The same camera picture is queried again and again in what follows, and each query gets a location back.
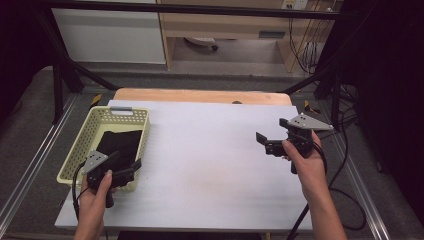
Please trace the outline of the white chair base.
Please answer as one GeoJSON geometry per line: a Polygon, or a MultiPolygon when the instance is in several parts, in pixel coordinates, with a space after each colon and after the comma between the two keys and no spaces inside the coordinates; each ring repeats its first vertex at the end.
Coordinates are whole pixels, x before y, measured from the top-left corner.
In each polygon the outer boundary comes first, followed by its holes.
{"type": "Polygon", "coordinates": [[[194,37],[186,37],[186,40],[192,44],[196,44],[199,46],[210,47],[213,51],[217,51],[219,47],[216,45],[216,41],[214,38],[194,38],[194,37]]]}

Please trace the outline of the white cabinet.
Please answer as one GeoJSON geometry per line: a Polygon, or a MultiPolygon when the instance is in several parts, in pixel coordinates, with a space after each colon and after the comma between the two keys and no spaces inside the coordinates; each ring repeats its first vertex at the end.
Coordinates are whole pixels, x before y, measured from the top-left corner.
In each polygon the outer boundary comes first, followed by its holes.
{"type": "Polygon", "coordinates": [[[75,61],[165,63],[155,13],[53,9],[53,14],[75,61]]]}

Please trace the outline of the person's left hand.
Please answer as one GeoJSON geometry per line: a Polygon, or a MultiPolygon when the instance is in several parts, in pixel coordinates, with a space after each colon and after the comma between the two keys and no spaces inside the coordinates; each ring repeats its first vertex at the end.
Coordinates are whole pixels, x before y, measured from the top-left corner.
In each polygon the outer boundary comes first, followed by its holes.
{"type": "Polygon", "coordinates": [[[88,187],[87,177],[83,178],[82,188],[85,192],[80,196],[78,229],[103,230],[103,216],[106,208],[106,195],[112,183],[112,171],[108,170],[97,190],[88,187]]]}

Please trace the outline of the yellow perforated plastic basket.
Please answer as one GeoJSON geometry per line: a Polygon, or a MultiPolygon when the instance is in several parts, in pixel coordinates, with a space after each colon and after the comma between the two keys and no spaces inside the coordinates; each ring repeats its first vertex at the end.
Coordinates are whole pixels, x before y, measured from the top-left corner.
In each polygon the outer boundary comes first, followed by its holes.
{"type": "Polygon", "coordinates": [[[150,129],[149,111],[144,108],[93,107],[74,141],[58,175],[57,181],[71,185],[80,163],[86,160],[91,150],[96,150],[103,133],[141,130],[141,138],[135,160],[142,159],[150,129]]]}

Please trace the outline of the black metal frame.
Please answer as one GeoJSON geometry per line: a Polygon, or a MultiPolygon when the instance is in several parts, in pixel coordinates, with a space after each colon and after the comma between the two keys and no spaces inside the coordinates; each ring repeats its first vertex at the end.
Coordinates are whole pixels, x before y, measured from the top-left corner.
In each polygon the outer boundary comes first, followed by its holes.
{"type": "Polygon", "coordinates": [[[51,51],[50,55],[53,58],[53,69],[56,70],[63,68],[65,71],[68,71],[69,74],[65,76],[64,81],[72,92],[77,93],[80,93],[83,89],[78,73],[81,73],[83,76],[88,77],[100,86],[111,91],[118,90],[119,86],[97,76],[68,56],[61,34],[59,31],[53,29],[56,24],[48,20],[46,17],[46,14],[51,9],[314,20],[350,20],[351,18],[356,17],[355,14],[350,13],[306,10],[273,10],[266,8],[206,5],[106,2],[101,0],[34,0],[31,5],[31,10],[33,11],[34,18],[38,22],[39,28],[47,38],[45,48],[51,51]]]}

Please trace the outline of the aluminium floor rail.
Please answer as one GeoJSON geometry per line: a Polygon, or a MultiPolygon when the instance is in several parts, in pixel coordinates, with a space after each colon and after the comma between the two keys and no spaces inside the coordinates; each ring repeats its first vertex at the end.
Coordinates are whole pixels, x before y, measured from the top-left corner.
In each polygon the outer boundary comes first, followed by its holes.
{"type": "Polygon", "coordinates": [[[353,191],[357,197],[357,200],[363,207],[367,218],[367,224],[372,232],[375,240],[390,240],[390,234],[377,210],[377,207],[365,185],[365,182],[361,178],[359,171],[357,170],[353,159],[346,152],[347,144],[344,142],[343,135],[341,133],[333,136],[333,141],[337,146],[338,153],[342,159],[346,160],[343,169],[345,170],[349,180],[351,182],[353,191]]]}
{"type": "Polygon", "coordinates": [[[12,222],[12,219],[14,218],[17,210],[27,195],[32,183],[34,182],[34,179],[42,168],[47,156],[49,155],[64,125],[66,124],[78,98],[78,94],[72,94],[68,98],[64,107],[62,108],[64,111],[63,115],[50,127],[46,137],[43,139],[41,145],[37,149],[37,152],[32,157],[29,165],[25,169],[25,172],[20,177],[18,184],[14,188],[4,206],[0,209],[0,238],[5,234],[10,223],[12,222]]]}

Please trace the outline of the person's right hand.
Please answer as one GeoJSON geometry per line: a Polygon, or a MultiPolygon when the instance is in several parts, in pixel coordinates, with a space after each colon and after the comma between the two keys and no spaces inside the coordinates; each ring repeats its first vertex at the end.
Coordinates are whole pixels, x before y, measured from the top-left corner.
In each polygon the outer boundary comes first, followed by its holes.
{"type": "Polygon", "coordinates": [[[308,158],[304,158],[288,140],[282,142],[287,159],[291,161],[302,185],[303,194],[308,203],[322,200],[329,195],[324,162],[316,149],[308,158]]]}

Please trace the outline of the black cloth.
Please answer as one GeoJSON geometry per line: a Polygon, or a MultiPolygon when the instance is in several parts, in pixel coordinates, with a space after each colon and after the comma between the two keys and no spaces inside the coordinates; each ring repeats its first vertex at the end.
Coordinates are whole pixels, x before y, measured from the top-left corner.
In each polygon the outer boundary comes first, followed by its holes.
{"type": "Polygon", "coordinates": [[[142,131],[112,132],[106,131],[96,148],[98,152],[110,157],[115,152],[119,157],[113,161],[107,160],[102,164],[104,172],[112,170],[113,172],[129,168],[136,157],[142,131]]]}

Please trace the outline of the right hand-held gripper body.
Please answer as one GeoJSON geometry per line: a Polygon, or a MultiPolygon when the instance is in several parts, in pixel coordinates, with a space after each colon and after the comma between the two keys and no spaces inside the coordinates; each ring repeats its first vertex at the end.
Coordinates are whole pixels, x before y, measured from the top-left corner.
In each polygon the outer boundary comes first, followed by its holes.
{"type": "MultiPolygon", "coordinates": [[[[312,131],[334,129],[331,124],[324,123],[303,113],[288,120],[288,124],[289,127],[285,128],[288,134],[287,140],[294,145],[304,158],[308,158],[316,146],[312,138],[312,131]]],[[[281,140],[267,139],[264,147],[267,155],[275,157],[287,155],[281,140]]]]}

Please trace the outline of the white wall socket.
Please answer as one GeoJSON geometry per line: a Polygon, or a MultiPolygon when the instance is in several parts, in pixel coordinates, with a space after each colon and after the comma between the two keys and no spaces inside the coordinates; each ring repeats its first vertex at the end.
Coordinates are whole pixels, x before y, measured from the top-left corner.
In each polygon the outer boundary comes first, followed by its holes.
{"type": "Polygon", "coordinates": [[[308,4],[308,0],[283,0],[282,9],[289,10],[305,10],[308,4]]]}

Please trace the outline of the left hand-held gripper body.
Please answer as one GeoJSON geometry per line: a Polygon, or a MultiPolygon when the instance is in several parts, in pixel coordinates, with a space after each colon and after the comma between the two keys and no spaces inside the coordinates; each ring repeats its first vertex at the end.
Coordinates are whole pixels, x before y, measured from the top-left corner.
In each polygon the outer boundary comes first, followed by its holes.
{"type": "MultiPolygon", "coordinates": [[[[97,190],[100,186],[101,180],[105,173],[102,169],[102,164],[108,159],[108,156],[93,150],[88,154],[88,158],[83,167],[83,174],[87,177],[88,187],[97,190]]],[[[106,195],[106,207],[111,208],[114,206],[114,200],[112,197],[112,189],[117,187],[124,187],[129,182],[135,180],[135,173],[131,166],[127,169],[118,170],[113,172],[112,183],[109,192],[106,195]]]]}

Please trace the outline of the light wooden desk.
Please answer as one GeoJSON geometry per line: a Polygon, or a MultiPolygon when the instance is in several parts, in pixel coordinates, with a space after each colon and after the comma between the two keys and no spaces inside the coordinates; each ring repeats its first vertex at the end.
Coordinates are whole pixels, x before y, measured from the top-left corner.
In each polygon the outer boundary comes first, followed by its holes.
{"type": "MultiPolygon", "coordinates": [[[[159,4],[282,9],[283,0],[156,0],[159,4]]],[[[327,11],[331,0],[308,0],[305,10],[327,11]]],[[[274,40],[286,70],[297,69],[297,61],[308,43],[324,43],[333,27],[332,20],[254,18],[161,13],[162,33],[177,37],[274,40]]]]}

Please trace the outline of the white foam board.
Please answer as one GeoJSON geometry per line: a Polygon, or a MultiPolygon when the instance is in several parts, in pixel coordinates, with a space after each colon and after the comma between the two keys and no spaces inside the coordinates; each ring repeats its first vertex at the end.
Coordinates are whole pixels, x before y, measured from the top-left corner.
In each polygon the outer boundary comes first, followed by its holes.
{"type": "Polygon", "coordinates": [[[119,191],[108,229],[282,232],[306,201],[289,162],[257,134],[283,139],[293,106],[141,101],[150,132],[136,189],[119,191]]]}

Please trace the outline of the black curtain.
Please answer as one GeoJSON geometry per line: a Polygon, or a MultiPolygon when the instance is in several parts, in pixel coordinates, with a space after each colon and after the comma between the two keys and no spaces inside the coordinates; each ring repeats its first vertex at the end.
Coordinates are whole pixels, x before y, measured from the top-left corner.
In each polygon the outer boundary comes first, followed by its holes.
{"type": "Polygon", "coordinates": [[[33,76],[51,64],[42,39],[26,0],[0,0],[0,125],[33,76]]]}
{"type": "Polygon", "coordinates": [[[424,0],[379,0],[345,79],[376,158],[424,223],[424,0]]]}

